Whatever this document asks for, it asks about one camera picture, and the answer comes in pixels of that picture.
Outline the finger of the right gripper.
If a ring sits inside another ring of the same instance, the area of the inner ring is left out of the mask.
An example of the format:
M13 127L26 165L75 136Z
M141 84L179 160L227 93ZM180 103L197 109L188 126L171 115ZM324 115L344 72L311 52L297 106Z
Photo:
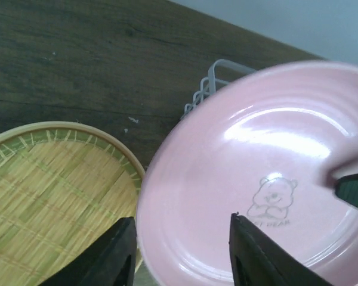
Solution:
M339 178L334 191L340 200L358 209L358 173Z

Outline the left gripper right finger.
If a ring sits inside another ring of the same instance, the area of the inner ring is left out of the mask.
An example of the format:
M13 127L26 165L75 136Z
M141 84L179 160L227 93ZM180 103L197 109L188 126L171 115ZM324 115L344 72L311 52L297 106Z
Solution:
M230 219L229 252L234 285L330 285L238 213Z

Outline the bamboo pattern plate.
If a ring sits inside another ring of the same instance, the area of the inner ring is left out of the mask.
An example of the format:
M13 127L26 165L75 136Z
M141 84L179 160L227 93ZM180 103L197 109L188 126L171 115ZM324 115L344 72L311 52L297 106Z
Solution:
M39 122L0 133L0 285L38 285L122 217L145 171L108 133Z

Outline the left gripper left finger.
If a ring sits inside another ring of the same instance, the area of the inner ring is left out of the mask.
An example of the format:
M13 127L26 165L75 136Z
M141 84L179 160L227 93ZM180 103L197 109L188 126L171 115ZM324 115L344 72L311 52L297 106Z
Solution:
M43 286L132 285L137 258L133 217L123 217Z

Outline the white wire dish rack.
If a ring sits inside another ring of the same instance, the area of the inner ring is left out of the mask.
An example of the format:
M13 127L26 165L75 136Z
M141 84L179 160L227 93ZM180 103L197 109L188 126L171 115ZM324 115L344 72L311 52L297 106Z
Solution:
M209 67L207 75L200 80L199 89L193 94L192 102L184 105L184 113L181 119L184 119L199 104L203 103L218 90L255 72L256 69L235 63L234 61L226 59L215 61Z

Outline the pink plate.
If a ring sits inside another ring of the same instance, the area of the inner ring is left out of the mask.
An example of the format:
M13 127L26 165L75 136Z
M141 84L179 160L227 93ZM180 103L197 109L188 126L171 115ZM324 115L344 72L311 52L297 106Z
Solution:
M358 157L358 67L281 64L210 96L168 135L137 207L159 285L232 285L230 216L246 216L333 285L358 285L358 209L321 171Z

